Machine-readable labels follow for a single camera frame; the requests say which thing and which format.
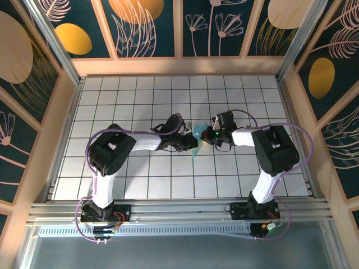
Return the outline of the aluminium table side rail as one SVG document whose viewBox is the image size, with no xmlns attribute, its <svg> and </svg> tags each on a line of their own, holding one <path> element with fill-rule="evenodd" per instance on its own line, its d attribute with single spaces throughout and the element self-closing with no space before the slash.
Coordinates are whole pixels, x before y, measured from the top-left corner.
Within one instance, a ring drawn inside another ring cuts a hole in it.
<svg viewBox="0 0 359 269">
<path fill-rule="evenodd" d="M 287 83 L 285 82 L 285 80 L 282 80 L 281 82 L 278 81 L 277 86 L 288 123 L 294 124 L 296 126 L 300 126 L 300 121 L 298 119 L 294 107 L 294 102 L 292 101 Z M 303 164 L 305 159 L 309 157 L 309 153 L 310 153 L 309 152 L 310 146 L 307 144 L 309 142 L 308 138 L 301 130 L 298 130 L 294 127 L 290 127 L 290 130 L 291 130 L 294 145 L 297 147 L 300 155 L 300 164 Z M 308 195 L 313 198 L 323 198 L 323 194 L 320 190 L 319 184 L 317 182 L 317 178 L 315 175 L 312 174 L 310 162 L 308 161 L 306 164 L 303 164 L 299 169 L 291 173 L 291 175 L 296 174 L 296 172 L 299 170 L 303 175 Z"/>
<path fill-rule="evenodd" d="M 60 137 L 59 137 L 59 140 L 57 143 L 57 148 L 56 148 L 56 151 L 54 154 L 54 158 L 51 163 L 49 174 L 48 174 L 45 186 L 43 187 L 42 191 L 36 198 L 37 202 L 40 202 L 40 203 L 47 202 L 52 184 L 57 179 L 57 175 L 60 170 L 63 154 L 64 154 L 64 151 L 65 151 L 65 148 L 67 145 L 67 139 L 68 139 L 70 129 L 72 126 L 72 121 L 73 121 L 73 118 L 75 115 L 75 111 L 76 111 L 76 108 L 77 108 L 77 105 L 79 102 L 79 98 L 80 98 L 80 95 L 82 92 L 84 82 L 85 82 L 85 79 L 83 77 L 80 78 L 79 83 L 75 86 L 75 88 L 73 90 L 73 93 L 72 93 L 72 96 L 70 99 L 70 103 L 69 103 L 69 107 L 67 109 L 65 119 L 63 122 L 61 134 L 60 134 Z"/>
</svg>

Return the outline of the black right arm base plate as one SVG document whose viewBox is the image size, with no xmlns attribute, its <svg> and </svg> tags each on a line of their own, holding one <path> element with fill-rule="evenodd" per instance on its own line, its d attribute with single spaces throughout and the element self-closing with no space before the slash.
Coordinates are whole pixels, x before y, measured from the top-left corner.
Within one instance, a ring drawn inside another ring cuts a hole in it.
<svg viewBox="0 0 359 269">
<path fill-rule="evenodd" d="M 270 220 L 280 219 L 278 203 L 274 200 L 265 204 L 248 204 L 246 202 L 229 203 L 232 220 Z"/>
</svg>

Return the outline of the light blue cloth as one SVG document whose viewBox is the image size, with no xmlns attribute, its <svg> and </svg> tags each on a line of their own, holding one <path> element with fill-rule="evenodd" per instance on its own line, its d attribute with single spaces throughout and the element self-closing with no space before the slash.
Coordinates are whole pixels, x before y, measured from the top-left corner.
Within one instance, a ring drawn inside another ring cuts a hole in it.
<svg viewBox="0 0 359 269">
<path fill-rule="evenodd" d="M 192 149 L 192 159 L 195 158 L 195 156 L 199 153 L 202 147 L 203 140 L 201 139 L 201 134 L 204 130 L 205 130 L 204 125 L 193 125 L 192 134 L 197 139 L 197 148 Z"/>
</svg>

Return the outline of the aluminium rail beam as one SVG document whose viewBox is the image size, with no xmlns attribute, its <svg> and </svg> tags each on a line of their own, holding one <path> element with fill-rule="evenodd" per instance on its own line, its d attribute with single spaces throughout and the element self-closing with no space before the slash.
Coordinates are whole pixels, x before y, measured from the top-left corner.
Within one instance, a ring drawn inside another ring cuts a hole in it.
<svg viewBox="0 0 359 269">
<path fill-rule="evenodd" d="M 230 213 L 224 208 L 245 198 L 180 199 L 180 200 L 116 200 L 116 205 L 131 205 L 130 224 L 209 224 L 229 223 Z M 31 206 L 27 225 L 71 225 L 75 221 L 76 201 L 50 201 Z M 278 202 L 283 222 L 332 220 L 324 198 L 282 197 Z"/>
</svg>

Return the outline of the aluminium corner post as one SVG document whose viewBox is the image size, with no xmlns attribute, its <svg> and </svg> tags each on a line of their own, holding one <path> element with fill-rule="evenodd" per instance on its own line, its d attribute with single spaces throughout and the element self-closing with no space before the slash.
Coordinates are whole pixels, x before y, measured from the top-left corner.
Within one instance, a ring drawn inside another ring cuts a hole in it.
<svg viewBox="0 0 359 269">
<path fill-rule="evenodd" d="M 281 84 L 292 65 L 294 60 L 297 58 L 301 48 L 304 46 L 305 41 L 310 36 L 312 30 L 314 29 L 318 19 L 323 13 L 325 6 L 327 5 L 328 0 L 314 0 L 311 4 L 309 11 L 304 18 L 301 26 L 298 28 L 285 56 L 283 62 L 276 74 L 277 82 Z"/>
<path fill-rule="evenodd" d="M 57 36 L 54 27 L 47 19 L 42 7 L 40 6 L 40 3 L 37 0 L 24 0 L 24 3 L 26 4 L 26 7 L 28 8 L 29 12 L 33 15 L 35 22 L 48 40 L 49 45 L 54 50 L 55 55 L 58 57 L 59 61 L 61 62 L 63 68 L 69 75 L 72 82 L 76 86 L 79 85 L 81 81 L 81 76 L 77 72 L 70 56 L 66 52 L 59 37 Z"/>
</svg>

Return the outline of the small black electronics box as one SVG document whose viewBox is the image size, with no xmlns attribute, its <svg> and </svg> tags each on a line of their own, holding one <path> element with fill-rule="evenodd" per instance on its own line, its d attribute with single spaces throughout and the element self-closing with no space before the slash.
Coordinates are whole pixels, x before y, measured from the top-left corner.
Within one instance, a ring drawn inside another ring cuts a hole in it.
<svg viewBox="0 0 359 269">
<path fill-rule="evenodd" d="M 115 234 L 117 229 L 113 226 L 95 226 L 93 228 L 93 234 L 100 234 L 101 236 L 110 236 L 110 234 Z"/>
</svg>

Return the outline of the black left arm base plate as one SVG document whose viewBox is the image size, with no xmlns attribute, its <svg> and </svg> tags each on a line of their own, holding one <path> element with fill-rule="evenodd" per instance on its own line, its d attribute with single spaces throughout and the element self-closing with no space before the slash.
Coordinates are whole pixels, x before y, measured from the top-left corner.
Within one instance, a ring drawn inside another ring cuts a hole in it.
<svg viewBox="0 0 359 269">
<path fill-rule="evenodd" d="M 131 205 L 115 205 L 111 203 L 100 208 L 94 203 L 84 203 L 81 207 L 81 222 L 129 222 Z"/>
</svg>

